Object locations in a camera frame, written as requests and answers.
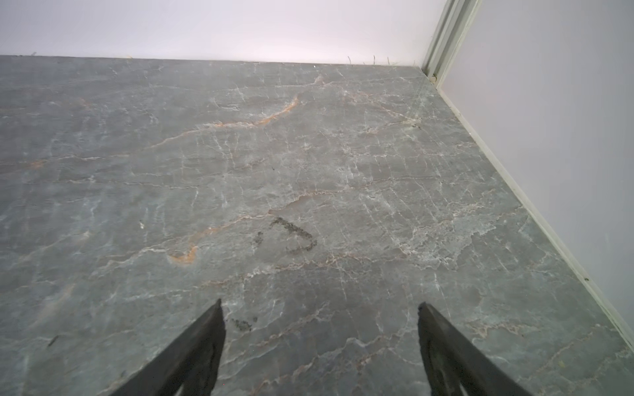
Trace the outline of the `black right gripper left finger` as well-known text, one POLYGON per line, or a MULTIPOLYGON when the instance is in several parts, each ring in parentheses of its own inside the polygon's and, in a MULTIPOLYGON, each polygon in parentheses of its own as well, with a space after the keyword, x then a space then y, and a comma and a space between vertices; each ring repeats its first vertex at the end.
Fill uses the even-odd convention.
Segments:
POLYGON ((226 340, 221 300, 174 339, 115 395, 209 395, 226 340))

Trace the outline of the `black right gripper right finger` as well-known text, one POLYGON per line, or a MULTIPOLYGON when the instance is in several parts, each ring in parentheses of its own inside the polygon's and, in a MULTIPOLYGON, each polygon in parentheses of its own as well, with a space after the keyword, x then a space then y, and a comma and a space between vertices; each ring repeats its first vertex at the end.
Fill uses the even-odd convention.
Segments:
POLYGON ((426 302, 418 308, 419 347, 432 395, 527 395, 426 302))

